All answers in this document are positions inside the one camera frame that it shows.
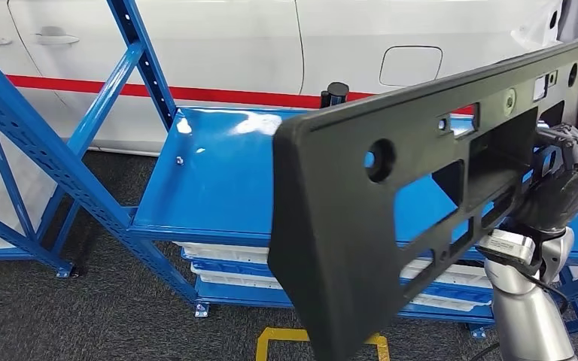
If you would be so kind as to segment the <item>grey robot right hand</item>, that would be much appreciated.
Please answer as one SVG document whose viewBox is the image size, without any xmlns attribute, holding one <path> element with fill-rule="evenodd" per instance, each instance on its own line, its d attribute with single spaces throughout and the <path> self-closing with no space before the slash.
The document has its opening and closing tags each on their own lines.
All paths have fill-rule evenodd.
<svg viewBox="0 0 578 361">
<path fill-rule="evenodd" d="M 510 218 L 538 232 L 560 233 L 578 215 L 578 128 L 539 126 L 534 148 L 531 183 Z"/>
</svg>

